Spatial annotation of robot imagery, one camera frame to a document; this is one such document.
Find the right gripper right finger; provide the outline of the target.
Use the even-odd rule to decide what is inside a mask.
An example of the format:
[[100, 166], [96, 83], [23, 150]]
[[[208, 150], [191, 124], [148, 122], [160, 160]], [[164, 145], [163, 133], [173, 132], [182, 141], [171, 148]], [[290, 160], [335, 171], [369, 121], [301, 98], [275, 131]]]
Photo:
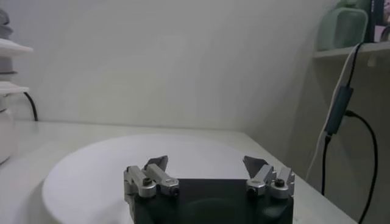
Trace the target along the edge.
[[274, 167], [264, 159], [244, 156], [243, 163], [250, 178], [246, 181], [249, 195], [271, 197], [284, 200], [294, 196], [295, 173], [289, 167], [282, 167], [277, 173]]

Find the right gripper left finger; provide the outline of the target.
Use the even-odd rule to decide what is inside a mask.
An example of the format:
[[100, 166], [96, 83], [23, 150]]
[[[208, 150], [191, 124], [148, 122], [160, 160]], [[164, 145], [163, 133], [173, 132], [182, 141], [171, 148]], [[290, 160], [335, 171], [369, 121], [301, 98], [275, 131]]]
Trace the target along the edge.
[[165, 172], [168, 159], [167, 155], [151, 158], [142, 169], [128, 166], [123, 173], [124, 200], [131, 201], [136, 196], [153, 198], [157, 192], [177, 197], [180, 194], [179, 180]]

